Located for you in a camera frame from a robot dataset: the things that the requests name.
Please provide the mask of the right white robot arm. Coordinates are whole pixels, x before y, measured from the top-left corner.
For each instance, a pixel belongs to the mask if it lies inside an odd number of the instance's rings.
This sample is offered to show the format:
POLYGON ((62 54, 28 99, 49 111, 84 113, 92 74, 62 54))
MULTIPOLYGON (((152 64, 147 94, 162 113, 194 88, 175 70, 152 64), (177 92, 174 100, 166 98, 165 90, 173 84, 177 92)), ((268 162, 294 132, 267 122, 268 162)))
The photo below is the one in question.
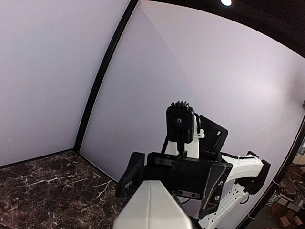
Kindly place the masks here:
POLYGON ((127 197, 116 229, 214 229, 263 186, 270 164, 222 153, 228 132, 191 107, 166 111, 162 151, 134 152, 115 194, 127 197))

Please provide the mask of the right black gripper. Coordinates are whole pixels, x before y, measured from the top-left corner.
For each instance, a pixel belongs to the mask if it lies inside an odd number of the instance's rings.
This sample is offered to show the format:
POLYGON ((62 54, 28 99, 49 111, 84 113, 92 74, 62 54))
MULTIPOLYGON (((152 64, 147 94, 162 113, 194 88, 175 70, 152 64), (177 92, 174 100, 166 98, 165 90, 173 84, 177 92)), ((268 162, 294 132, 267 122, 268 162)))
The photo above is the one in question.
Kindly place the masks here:
POLYGON ((218 210, 222 190, 233 165, 211 160, 194 159, 152 152, 133 152, 127 168, 116 186, 115 195, 119 198, 131 197, 141 183, 159 180, 168 191, 192 199, 202 199, 198 219, 218 210))

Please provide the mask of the white remote control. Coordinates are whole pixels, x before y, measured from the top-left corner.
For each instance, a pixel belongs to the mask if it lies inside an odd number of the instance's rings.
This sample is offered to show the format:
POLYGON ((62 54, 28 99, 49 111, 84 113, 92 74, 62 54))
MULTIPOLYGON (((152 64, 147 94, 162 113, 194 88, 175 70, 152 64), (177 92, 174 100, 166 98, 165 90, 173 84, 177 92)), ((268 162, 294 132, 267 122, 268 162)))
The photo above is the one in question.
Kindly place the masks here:
POLYGON ((160 181, 144 181, 122 209, 114 229, 191 229, 192 223, 160 181))

